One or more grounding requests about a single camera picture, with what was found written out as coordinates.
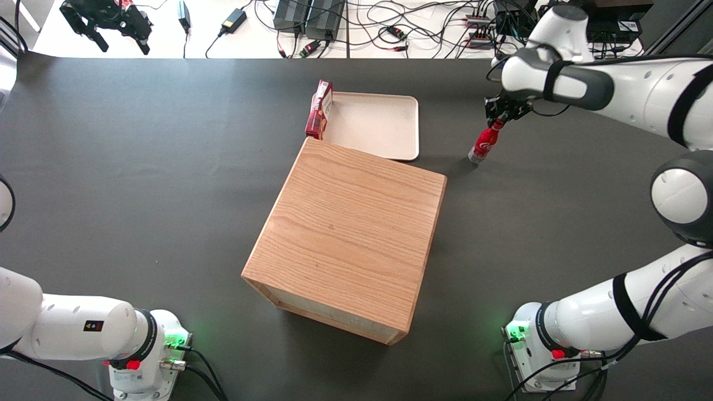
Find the power adapter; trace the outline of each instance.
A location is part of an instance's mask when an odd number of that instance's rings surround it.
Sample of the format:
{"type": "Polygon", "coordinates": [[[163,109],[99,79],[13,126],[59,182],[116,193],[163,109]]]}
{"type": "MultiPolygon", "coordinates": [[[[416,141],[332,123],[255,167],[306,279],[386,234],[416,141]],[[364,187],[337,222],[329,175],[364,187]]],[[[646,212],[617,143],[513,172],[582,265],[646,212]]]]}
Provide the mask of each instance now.
{"type": "Polygon", "coordinates": [[[183,0],[179,0],[178,2],[178,22],[183,27],[185,34],[188,35],[188,31],[190,30],[190,14],[183,0]]]}
{"type": "Polygon", "coordinates": [[[406,34],[401,29],[398,29],[395,26],[387,26],[386,31],[400,41],[406,40],[406,34]]]}
{"type": "Polygon", "coordinates": [[[241,9],[235,9],[222,23],[221,34],[232,34],[247,19],[247,14],[241,9]]]}
{"type": "Polygon", "coordinates": [[[321,44],[322,44],[322,42],[320,42],[320,41],[313,41],[313,42],[310,42],[308,45],[306,45],[306,46],[299,52],[299,56],[302,57],[303,59],[305,59],[307,56],[309,56],[310,54],[312,54],[312,53],[314,53],[315,51],[317,51],[317,48],[318,48],[319,45],[321,45],[321,44]]]}

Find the red plastic bottle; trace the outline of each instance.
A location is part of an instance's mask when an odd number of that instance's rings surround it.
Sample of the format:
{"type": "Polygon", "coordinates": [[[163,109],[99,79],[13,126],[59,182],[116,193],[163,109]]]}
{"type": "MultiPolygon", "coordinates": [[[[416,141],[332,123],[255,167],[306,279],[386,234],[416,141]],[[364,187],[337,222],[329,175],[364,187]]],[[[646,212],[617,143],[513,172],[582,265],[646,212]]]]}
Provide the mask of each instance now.
{"type": "Polygon", "coordinates": [[[493,146],[498,142],[498,133],[505,126],[502,120],[495,120],[493,126],[486,128],[481,132],[476,144],[473,145],[471,151],[468,152],[468,159],[474,164],[479,164],[486,159],[488,152],[493,149],[493,146]]]}

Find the red box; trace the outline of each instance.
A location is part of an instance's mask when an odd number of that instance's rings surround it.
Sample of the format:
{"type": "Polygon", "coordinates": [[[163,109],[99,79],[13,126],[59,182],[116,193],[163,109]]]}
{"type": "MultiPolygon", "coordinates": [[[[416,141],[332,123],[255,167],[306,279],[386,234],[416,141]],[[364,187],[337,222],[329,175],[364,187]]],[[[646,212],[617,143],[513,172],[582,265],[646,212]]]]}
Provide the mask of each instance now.
{"type": "Polygon", "coordinates": [[[312,107],[309,108],[309,118],[304,132],[307,136],[322,140],[327,129],[329,110],[332,109],[332,82],[319,81],[317,92],[312,97],[312,107]]]}

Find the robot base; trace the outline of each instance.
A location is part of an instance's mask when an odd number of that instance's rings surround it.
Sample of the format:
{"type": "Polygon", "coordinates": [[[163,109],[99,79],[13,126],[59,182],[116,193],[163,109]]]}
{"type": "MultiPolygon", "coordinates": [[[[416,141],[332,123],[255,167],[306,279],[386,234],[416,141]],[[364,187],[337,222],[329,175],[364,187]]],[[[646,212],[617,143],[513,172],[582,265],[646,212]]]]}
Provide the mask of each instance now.
{"type": "MultiPolygon", "coordinates": [[[[526,303],[521,306],[515,312],[513,321],[503,329],[506,339],[518,339],[518,342],[510,343],[509,348],[511,361],[521,382],[542,367],[555,362],[552,352],[542,343],[535,327],[535,315],[541,305],[540,303],[526,303]]],[[[579,374],[580,363],[576,361],[579,358],[578,355],[571,358],[571,363],[555,365],[538,373],[527,381],[523,390],[525,392],[553,391],[579,374]]],[[[573,382],[561,391],[571,391],[575,388],[576,382],[573,382]]]]}
{"type": "Polygon", "coordinates": [[[139,370],[116,370],[109,367],[109,379],[114,399],[121,401],[168,401],[173,393],[177,370],[163,369],[163,361],[184,360],[185,351],[167,348],[166,344],[188,345],[191,334],[178,318],[167,310],[152,310],[158,326],[153,349],[141,363],[139,370]]]}

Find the red label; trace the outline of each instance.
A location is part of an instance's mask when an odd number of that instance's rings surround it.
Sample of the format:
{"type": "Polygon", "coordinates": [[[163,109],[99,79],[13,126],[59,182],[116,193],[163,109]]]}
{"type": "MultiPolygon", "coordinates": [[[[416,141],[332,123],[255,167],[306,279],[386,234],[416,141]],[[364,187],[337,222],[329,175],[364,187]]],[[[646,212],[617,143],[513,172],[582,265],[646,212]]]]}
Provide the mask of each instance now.
{"type": "Polygon", "coordinates": [[[485,158],[497,142],[498,131],[492,128],[486,128],[478,137],[473,154],[476,157],[485,158]]]}

